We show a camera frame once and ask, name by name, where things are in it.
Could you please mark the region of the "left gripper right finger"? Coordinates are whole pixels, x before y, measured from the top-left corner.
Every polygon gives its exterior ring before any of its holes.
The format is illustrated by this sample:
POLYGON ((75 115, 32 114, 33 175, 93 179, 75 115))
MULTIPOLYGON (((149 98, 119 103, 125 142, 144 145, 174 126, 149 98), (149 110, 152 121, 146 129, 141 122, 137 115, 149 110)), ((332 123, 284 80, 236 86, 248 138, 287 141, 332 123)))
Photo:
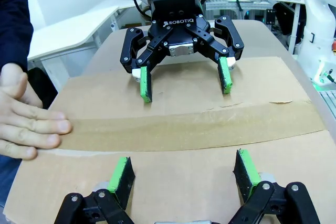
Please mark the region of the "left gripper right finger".
POLYGON ((233 173, 243 204, 230 223, 260 223, 264 215, 274 215, 280 223, 320 223, 305 184, 281 187, 261 177, 247 150, 237 150, 233 173))

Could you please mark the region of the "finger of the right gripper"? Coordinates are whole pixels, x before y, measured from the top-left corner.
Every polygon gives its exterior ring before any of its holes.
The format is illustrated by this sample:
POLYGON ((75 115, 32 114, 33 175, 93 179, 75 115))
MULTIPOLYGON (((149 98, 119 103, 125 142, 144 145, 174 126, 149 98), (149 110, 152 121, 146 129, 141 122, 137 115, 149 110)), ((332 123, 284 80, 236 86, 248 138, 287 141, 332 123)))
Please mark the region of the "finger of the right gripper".
POLYGON ((230 68, 242 56, 244 43, 229 16, 214 21, 214 27, 202 16, 197 16, 194 25, 186 26, 186 32, 196 38, 195 51, 217 64, 223 94, 232 88, 230 68))

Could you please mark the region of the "person's right hand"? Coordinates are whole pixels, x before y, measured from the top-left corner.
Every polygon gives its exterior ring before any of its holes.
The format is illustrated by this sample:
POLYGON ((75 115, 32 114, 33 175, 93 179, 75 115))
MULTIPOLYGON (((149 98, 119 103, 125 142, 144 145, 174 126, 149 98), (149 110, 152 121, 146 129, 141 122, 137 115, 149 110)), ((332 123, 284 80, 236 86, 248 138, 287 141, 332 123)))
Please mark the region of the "person's right hand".
POLYGON ((31 160, 38 149, 56 148, 72 125, 62 112, 43 109, 27 73, 14 63, 1 69, 1 154, 31 160))

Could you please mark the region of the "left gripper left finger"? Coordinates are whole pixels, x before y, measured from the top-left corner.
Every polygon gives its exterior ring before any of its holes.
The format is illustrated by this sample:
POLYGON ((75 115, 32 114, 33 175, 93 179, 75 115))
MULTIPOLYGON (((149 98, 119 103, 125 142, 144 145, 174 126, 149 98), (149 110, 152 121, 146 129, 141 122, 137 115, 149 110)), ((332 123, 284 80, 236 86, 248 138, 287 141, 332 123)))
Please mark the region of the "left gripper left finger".
POLYGON ((133 223, 126 208, 134 180, 131 158, 121 157, 106 189, 98 189, 86 197, 67 194, 54 223, 133 223))

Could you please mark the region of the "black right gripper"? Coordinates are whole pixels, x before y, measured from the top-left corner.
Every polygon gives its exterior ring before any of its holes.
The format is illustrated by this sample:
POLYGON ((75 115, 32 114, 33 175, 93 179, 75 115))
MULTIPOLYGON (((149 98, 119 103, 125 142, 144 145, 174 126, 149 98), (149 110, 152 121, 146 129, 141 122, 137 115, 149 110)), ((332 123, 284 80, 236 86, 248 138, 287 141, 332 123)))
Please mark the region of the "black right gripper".
POLYGON ((151 71, 166 56, 195 53, 196 38, 185 28, 203 16, 205 0, 150 0, 152 25, 148 36, 139 28, 126 31, 120 63, 127 73, 140 71, 140 95, 145 103, 152 102, 151 71))

